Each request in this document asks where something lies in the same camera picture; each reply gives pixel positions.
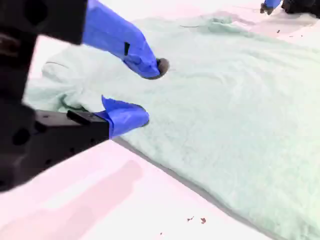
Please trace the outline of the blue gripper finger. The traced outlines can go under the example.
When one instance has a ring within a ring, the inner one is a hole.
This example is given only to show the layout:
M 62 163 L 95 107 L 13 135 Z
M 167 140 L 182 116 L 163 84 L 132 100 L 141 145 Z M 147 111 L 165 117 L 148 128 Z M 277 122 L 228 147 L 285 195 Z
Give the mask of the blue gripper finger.
M 100 112 L 38 111 L 32 138 L 32 166 L 54 166 L 101 142 L 146 126 L 150 117 L 140 105 L 102 97 Z
M 282 0 L 264 0 L 263 3 L 260 5 L 260 13 L 267 15 L 271 15 L 272 12 L 280 5 Z
M 158 79 L 170 67 L 167 59 L 155 57 L 135 25 L 98 0 L 87 2 L 82 43 L 111 53 L 144 79 Z

